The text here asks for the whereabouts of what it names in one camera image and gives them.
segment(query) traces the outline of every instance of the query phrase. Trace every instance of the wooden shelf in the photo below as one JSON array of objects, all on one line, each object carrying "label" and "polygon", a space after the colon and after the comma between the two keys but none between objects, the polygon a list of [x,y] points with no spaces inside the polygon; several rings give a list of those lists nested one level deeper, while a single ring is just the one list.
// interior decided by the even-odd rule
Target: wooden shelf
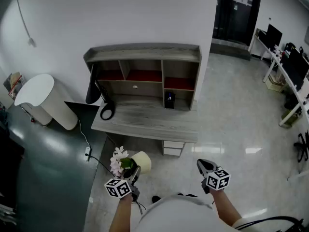
[{"label": "wooden shelf", "polygon": [[161,71],[130,70],[127,81],[162,83]]},{"label": "wooden shelf", "polygon": [[85,56],[87,62],[128,59],[157,59],[200,62],[197,45],[172,43],[133,43],[93,47]]},{"label": "wooden shelf", "polygon": [[189,78],[167,77],[165,78],[164,89],[194,91],[194,80]]},{"label": "wooden shelf", "polygon": [[97,77],[98,81],[124,81],[121,70],[101,71]]}]

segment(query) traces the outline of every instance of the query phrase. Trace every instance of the glass door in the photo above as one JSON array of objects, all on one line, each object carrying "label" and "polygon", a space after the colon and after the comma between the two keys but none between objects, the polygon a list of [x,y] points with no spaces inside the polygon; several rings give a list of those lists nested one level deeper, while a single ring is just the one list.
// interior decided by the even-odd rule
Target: glass door
[{"label": "glass door", "polygon": [[217,0],[213,38],[249,45],[260,0]]}]

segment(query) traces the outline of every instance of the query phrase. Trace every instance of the tiled floor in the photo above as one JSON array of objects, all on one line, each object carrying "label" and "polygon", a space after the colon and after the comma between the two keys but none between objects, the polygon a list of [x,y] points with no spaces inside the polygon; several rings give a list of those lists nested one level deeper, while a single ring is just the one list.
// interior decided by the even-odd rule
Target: tiled floor
[{"label": "tiled floor", "polygon": [[[148,206],[153,195],[165,197],[177,192],[192,193],[211,203],[210,194],[202,190],[202,176],[196,167],[197,159],[204,158],[232,174],[225,191],[243,217],[257,220],[284,215],[304,218],[307,224],[308,177],[287,181],[303,167],[297,163],[293,149],[302,121],[288,130],[278,126],[284,96],[268,90],[262,82],[266,70],[267,65],[256,59],[210,54],[198,101],[199,142],[187,144],[179,158],[162,156],[158,141],[129,138],[124,143],[131,156],[143,150],[152,160],[150,174],[141,175],[136,184],[140,203]],[[111,151],[112,144],[106,144],[101,156],[106,164]],[[103,167],[98,167],[84,232],[109,229],[118,204],[104,189],[110,177]],[[139,219],[134,204],[132,230]],[[271,221],[260,228],[277,231],[289,226],[288,222]]]}]

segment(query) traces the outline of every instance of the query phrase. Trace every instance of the desk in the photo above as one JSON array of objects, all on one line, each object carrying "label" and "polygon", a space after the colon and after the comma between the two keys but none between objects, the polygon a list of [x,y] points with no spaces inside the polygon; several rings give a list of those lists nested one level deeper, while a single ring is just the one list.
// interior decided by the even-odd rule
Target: desk
[{"label": "desk", "polygon": [[275,66],[275,63],[277,63],[278,69],[281,71],[281,73],[284,76],[287,84],[291,87],[291,89],[293,90],[293,92],[294,92],[294,94],[295,94],[295,96],[297,97],[297,100],[298,100],[298,104],[293,108],[293,110],[283,120],[280,121],[279,125],[282,126],[296,112],[296,110],[299,107],[301,107],[302,115],[303,115],[303,117],[306,118],[307,123],[309,125],[309,117],[308,117],[308,114],[307,114],[308,109],[306,109],[304,104],[303,104],[306,96],[309,93],[309,81],[308,81],[308,79],[305,77],[304,84],[303,84],[302,88],[299,91],[297,91],[292,80],[290,79],[289,75],[286,73],[283,66],[280,64],[280,59],[278,59],[276,57],[276,55],[274,55],[256,35],[254,36],[252,46],[253,46],[255,41],[258,41],[264,47],[264,51],[263,51],[263,54],[261,56],[261,59],[263,59],[263,55],[264,55],[265,52],[268,52],[272,56],[272,58],[274,59],[272,61],[271,65],[270,65],[270,67],[269,67],[269,70],[267,71],[267,73],[266,73],[266,75],[263,79],[263,82],[266,82],[266,80],[268,79],[268,76],[270,75],[272,69]]},{"label": "desk", "polygon": [[194,101],[191,111],[188,111],[187,105],[182,104],[185,100],[181,99],[178,100],[177,110],[164,109],[162,98],[159,97],[114,95],[112,99],[116,107],[113,118],[110,120],[101,119],[100,112],[105,106],[102,103],[91,129],[165,142],[197,142],[196,101]]}]

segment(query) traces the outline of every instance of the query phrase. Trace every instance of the black cable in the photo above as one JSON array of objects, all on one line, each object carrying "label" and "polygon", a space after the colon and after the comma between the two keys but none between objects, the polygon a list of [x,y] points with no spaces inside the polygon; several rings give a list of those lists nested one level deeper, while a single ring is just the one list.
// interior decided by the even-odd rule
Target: black cable
[{"label": "black cable", "polygon": [[147,209],[145,208],[145,206],[144,206],[144,205],[142,205],[141,203],[139,203],[139,202],[137,202],[137,201],[132,202],[132,203],[135,203],[135,204],[137,204],[137,205],[138,205],[138,207],[139,207],[139,209],[140,209],[140,214],[141,214],[141,215],[143,215],[143,210],[142,210],[142,208],[141,208],[140,206],[143,206],[143,207],[144,207],[144,209],[145,209],[145,210],[147,210]]},{"label": "black cable", "polygon": [[106,168],[106,170],[108,171],[108,172],[110,172],[114,177],[115,177],[115,175],[111,172],[111,171],[109,171],[109,169],[107,168],[107,167],[105,167],[105,165],[102,163],[102,162],[100,162],[97,158],[95,158],[95,157],[93,157],[93,156],[91,156],[91,155],[89,155],[89,154],[85,154],[85,156],[89,156],[90,158],[94,158],[94,159],[96,159],[99,163],[101,163],[101,165],[104,167],[104,168]]},{"label": "black cable", "polygon": [[269,217],[269,218],[265,218],[265,219],[262,219],[262,220],[248,222],[248,223],[245,223],[245,224],[242,224],[242,225],[236,227],[235,229],[236,230],[242,230],[242,229],[245,229],[245,228],[247,228],[249,226],[252,226],[254,224],[257,224],[257,223],[260,223],[260,222],[264,222],[264,221],[268,221],[268,220],[286,220],[286,221],[294,223],[295,225],[298,225],[299,223],[301,223],[301,221],[298,221],[294,217],[278,216],[278,217],[272,217],[272,218]]},{"label": "black cable", "polygon": [[145,208],[145,206],[144,206],[144,205],[142,205],[141,203],[139,203],[139,202],[137,202],[137,201],[136,201],[136,203],[140,204],[141,206],[143,206],[143,207],[144,207],[144,209],[145,209],[145,210],[147,210],[147,209]]}]

